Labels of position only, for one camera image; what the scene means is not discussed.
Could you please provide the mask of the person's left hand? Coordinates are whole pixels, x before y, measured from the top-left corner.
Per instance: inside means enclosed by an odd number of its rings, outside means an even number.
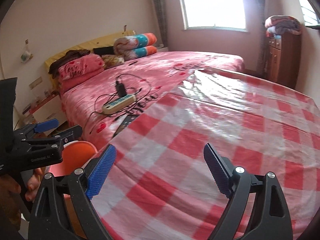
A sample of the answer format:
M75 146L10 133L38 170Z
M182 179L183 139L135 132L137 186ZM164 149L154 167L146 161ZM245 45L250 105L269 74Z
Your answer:
M33 171L33 175L27 182L27 192L25 193L25 198L28 202L33 202L37 191L40 186L40 176L43 175L43 170L41 168L36 168ZM20 185L9 175L1 176L1 187L5 190L8 190L12 193L20 193L21 187Z

